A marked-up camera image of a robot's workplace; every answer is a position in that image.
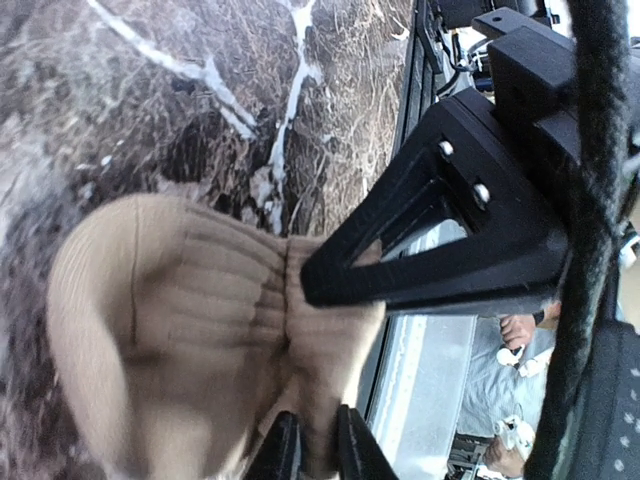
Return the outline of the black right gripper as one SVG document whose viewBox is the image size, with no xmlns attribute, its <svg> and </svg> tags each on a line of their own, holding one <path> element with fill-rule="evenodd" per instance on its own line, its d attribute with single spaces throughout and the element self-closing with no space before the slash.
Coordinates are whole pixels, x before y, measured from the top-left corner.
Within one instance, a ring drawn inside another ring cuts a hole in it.
<svg viewBox="0 0 640 480">
<path fill-rule="evenodd" d="M 488 40 L 495 100 L 472 96 L 472 230 L 498 240 L 566 240 L 580 228 L 611 235 L 627 145 L 624 80 L 639 61 L 620 43 L 575 53 L 573 40 L 519 12 L 472 21 Z"/>
</svg>

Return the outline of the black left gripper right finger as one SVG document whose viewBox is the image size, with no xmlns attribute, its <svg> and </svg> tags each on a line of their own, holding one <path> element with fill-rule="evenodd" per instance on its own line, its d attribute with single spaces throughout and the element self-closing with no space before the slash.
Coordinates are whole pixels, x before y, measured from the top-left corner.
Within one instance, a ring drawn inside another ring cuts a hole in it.
<svg viewBox="0 0 640 480">
<path fill-rule="evenodd" d="M 338 409 L 337 455 L 342 480 L 398 480 L 368 425 L 355 409 Z"/>
</svg>

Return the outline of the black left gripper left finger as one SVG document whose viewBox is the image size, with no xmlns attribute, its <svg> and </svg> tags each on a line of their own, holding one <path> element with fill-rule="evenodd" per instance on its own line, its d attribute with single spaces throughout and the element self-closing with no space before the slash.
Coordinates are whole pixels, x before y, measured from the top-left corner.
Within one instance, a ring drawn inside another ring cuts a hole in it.
<svg viewBox="0 0 640 480">
<path fill-rule="evenodd" d="M 245 480 L 298 480 L 301 468 L 301 428 L 297 417 L 281 411 L 249 465 Z"/>
</svg>

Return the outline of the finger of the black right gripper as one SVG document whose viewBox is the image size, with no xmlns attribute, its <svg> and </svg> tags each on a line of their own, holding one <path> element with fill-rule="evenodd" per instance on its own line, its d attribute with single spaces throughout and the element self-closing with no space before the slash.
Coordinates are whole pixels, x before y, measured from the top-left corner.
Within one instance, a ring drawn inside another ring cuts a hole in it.
<svg viewBox="0 0 640 480">
<path fill-rule="evenodd" d="M 531 313 L 557 291 L 569 242 L 483 97 L 432 105 L 366 198 L 304 264 L 315 306 Z"/>
</svg>

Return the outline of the tan brown sock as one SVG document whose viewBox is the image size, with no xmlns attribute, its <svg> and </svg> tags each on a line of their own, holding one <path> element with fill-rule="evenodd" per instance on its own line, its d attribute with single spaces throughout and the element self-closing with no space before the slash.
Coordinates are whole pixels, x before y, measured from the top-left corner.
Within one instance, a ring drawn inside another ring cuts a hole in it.
<svg viewBox="0 0 640 480">
<path fill-rule="evenodd" d="M 87 216 L 53 262 L 46 327 L 90 454 L 138 479 L 235 473 L 289 411 L 303 477 L 335 478 L 337 411 L 385 306 L 308 304 L 300 272 L 319 245 L 159 194 Z"/>
</svg>

